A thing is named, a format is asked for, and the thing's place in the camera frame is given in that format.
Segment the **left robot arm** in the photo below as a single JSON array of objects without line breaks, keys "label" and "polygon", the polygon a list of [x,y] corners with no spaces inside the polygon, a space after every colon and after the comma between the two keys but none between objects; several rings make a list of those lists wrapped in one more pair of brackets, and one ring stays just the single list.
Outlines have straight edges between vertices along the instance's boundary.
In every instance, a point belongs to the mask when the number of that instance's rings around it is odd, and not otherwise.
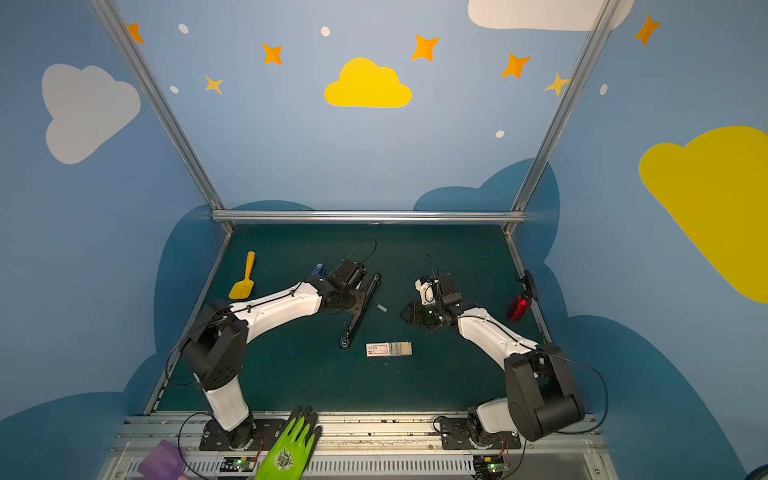
[{"label": "left robot arm", "polygon": [[192,329],[178,351],[199,384],[212,419],[203,430],[203,451],[247,451],[261,436],[242,393],[239,375],[248,344],[290,321],[324,311],[345,312],[351,321],[339,340],[350,348],[381,275],[345,259],[283,291],[255,300],[213,305],[211,318]]}]

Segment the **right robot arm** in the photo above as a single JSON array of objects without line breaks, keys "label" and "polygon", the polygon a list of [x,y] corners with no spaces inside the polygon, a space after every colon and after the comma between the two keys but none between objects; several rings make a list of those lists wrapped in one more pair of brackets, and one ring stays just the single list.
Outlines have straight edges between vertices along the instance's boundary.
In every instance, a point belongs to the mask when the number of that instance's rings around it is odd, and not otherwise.
[{"label": "right robot arm", "polygon": [[503,433],[535,441],[584,419],[568,359],[557,345],[528,339],[464,299],[450,274],[423,276],[414,287],[419,298],[401,312],[405,322],[455,328],[504,372],[505,396],[468,410],[464,432],[474,446],[488,448]]}]

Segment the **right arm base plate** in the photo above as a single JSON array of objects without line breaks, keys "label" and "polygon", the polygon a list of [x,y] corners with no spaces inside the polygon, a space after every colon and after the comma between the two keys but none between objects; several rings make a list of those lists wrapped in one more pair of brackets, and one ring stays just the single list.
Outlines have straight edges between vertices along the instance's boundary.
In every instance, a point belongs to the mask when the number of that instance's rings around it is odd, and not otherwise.
[{"label": "right arm base plate", "polygon": [[432,422],[444,450],[519,450],[521,438],[516,432],[488,433],[478,420],[438,416]]}]

